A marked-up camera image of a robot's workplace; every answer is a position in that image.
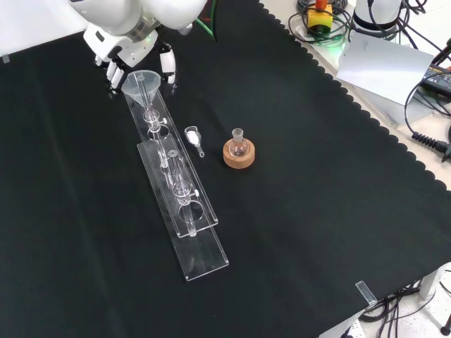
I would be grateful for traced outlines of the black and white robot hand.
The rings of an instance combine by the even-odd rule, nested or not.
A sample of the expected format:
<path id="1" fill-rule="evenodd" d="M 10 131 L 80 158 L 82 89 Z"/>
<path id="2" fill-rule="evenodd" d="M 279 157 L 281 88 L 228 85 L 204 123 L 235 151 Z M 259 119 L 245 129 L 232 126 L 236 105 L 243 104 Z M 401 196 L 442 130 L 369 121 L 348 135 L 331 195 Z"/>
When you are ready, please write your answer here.
<path id="1" fill-rule="evenodd" d="M 106 69 L 106 81 L 112 92 L 119 92 L 127 74 L 153 51 L 159 53 L 163 81 L 175 84 L 176 62 L 172 46 L 162 42 L 156 30 L 142 41 L 134 42 L 125 35 L 113 36 L 89 24 L 83 38 L 94 52 L 96 66 Z"/>

